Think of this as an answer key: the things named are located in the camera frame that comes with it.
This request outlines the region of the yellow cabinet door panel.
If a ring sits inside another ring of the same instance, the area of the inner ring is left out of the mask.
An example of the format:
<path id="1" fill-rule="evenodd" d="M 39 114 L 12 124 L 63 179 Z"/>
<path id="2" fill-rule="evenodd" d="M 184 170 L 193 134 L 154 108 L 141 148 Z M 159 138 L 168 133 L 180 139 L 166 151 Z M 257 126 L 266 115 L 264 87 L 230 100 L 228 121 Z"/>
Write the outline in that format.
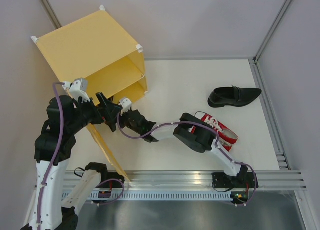
<path id="1" fill-rule="evenodd" d="M 89 133 L 91 134 L 91 136 L 94 139 L 94 141 L 97 143 L 97 145 L 101 149 L 101 151 L 104 153 L 104 155 L 105 155 L 106 159 L 108 160 L 108 162 L 115 168 L 116 172 L 118 174 L 122 175 L 126 180 L 131 182 L 131 180 L 128 177 L 127 173 L 123 170 L 121 165 L 118 163 L 118 161 L 116 160 L 113 152 L 110 150 L 110 148 L 108 147 L 108 145 L 106 144 L 105 140 L 103 139 L 101 134 L 98 132 L 96 127 L 94 125 L 92 125 L 92 124 L 89 124 L 86 128 L 89 131 Z"/>

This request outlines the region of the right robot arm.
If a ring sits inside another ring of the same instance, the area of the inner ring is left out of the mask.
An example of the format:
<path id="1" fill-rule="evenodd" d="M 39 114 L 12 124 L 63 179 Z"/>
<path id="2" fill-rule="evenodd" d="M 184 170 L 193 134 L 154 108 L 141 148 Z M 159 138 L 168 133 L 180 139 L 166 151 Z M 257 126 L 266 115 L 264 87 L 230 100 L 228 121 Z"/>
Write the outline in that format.
<path id="1" fill-rule="evenodd" d="M 106 122 L 110 129 L 117 129 L 127 138 L 143 139 L 148 143 L 176 138 L 198 153 L 212 153 L 223 165 L 224 174 L 233 187 L 242 186 L 247 180 L 248 166 L 237 161 L 221 142 L 213 121 L 202 121 L 189 113 L 183 113 L 179 121 L 156 123 L 147 120 L 139 110 L 132 109 L 129 98 L 114 103 L 113 98 L 106 98 Z"/>

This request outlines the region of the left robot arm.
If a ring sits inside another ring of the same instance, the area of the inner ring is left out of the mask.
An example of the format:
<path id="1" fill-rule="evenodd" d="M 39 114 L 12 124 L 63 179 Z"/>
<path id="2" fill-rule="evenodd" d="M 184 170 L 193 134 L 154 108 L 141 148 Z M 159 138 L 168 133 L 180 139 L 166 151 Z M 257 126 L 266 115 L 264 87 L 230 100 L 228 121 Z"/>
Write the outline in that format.
<path id="1" fill-rule="evenodd" d="M 35 141 L 37 168 L 36 199 L 33 216 L 24 229 L 76 229 L 79 213 L 91 192 L 96 188 L 111 186 L 106 164 L 90 162 L 84 169 L 80 182 L 71 194 L 62 200 L 65 172 L 76 134 L 89 124 L 107 124 L 116 130 L 117 115 L 122 107 L 96 94 L 100 103 L 84 102 L 68 95 L 52 98 L 46 109 L 48 119 Z"/>

